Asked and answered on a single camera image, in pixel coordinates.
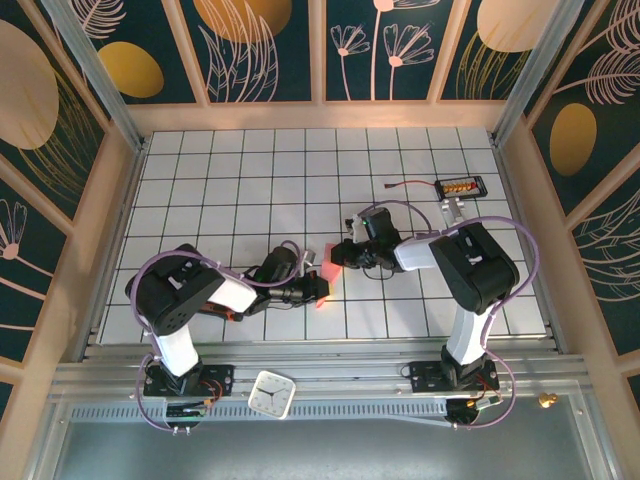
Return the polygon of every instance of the gold circle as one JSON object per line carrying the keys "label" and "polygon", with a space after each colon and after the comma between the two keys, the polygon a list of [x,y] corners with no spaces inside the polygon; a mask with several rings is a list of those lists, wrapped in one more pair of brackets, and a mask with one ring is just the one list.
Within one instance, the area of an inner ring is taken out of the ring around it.
{"label": "gold circle", "polygon": [[98,56],[116,88],[126,95],[149,98],[164,87],[164,76],[158,62],[133,43],[109,43],[100,49]]}
{"label": "gold circle", "polygon": [[587,163],[596,143],[596,117],[588,107],[570,103],[551,128],[551,165],[562,176],[578,173]]}
{"label": "gold circle", "polygon": [[44,145],[58,122],[58,84],[38,44],[0,20],[0,138],[17,148]]}
{"label": "gold circle", "polygon": [[482,0],[478,36],[498,52],[531,50],[551,19],[558,0]]}
{"label": "gold circle", "polygon": [[[232,42],[248,43],[250,23],[245,1],[256,21],[262,17],[274,37],[287,26],[291,0],[193,0],[193,4],[204,23],[217,35]],[[240,28],[234,28],[234,24],[239,24]],[[257,40],[255,33],[252,40]]]}

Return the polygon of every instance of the clock face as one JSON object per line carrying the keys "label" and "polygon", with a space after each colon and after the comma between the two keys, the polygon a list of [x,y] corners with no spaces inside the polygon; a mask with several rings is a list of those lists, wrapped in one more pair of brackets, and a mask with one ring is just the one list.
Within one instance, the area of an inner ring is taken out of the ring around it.
{"label": "clock face", "polygon": [[262,371],[249,396],[249,408],[283,419],[289,413],[296,386],[289,378]]}

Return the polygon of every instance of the white clock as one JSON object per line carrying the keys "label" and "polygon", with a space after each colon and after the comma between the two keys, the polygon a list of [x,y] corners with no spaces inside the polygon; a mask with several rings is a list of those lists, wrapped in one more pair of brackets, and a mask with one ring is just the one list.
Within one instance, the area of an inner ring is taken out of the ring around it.
{"label": "white clock", "polygon": [[249,408],[282,420],[289,413],[296,384],[290,378],[263,370],[249,396]]}

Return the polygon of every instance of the black mounting plate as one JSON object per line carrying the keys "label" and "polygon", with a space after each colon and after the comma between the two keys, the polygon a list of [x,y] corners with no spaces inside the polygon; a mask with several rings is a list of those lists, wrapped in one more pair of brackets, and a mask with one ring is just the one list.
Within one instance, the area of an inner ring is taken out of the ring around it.
{"label": "black mounting plate", "polygon": [[[440,360],[409,363],[407,365],[409,373],[405,375],[405,377],[411,380],[413,393],[451,392],[454,390],[443,375],[441,365],[442,362]],[[485,361],[484,367],[477,372],[477,375],[480,375],[490,388],[494,390],[500,389],[496,365],[492,361]],[[471,382],[455,390],[462,392],[481,392],[483,389],[484,386],[476,380],[476,375],[474,374]]]}
{"label": "black mounting plate", "polygon": [[[218,394],[219,386],[222,386],[222,397],[231,395],[233,388],[233,365],[203,365],[200,373],[198,385],[191,391],[185,392],[185,397],[211,397],[211,389],[208,385],[200,382],[209,383]],[[180,398],[171,389],[167,388],[164,383],[164,372],[159,365],[153,365],[147,368],[147,382],[144,384],[143,394],[145,397],[173,397]]]}

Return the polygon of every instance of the white grid mat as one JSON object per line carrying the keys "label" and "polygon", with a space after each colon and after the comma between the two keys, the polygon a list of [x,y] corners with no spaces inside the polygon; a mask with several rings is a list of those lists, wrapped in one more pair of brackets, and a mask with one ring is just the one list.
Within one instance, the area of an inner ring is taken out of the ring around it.
{"label": "white grid mat", "polygon": [[[437,229],[445,227],[432,187],[384,183],[482,175],[489,194],[467,201],[467,216],[510,209],[482,128],[378,128],[156,132],[120,253],[98,341],[146,342],[124,287],[151,256],[191,243],[205,256],[242,270],[290,239],[317,253],[342,239],[344,219],[373,201],[408,200]],[[395,227],[423,230],[408,208],[387,205]],[[488,223],[494,238],[528,273],[518,236]],[[367,279],[348,270],[329,301],[269,309],[239,323],[196,315],[194,342],[415,338],[448,336],[456,303],[434,269]],[[544,335],[533,289],[498,316],[493,335]]]}

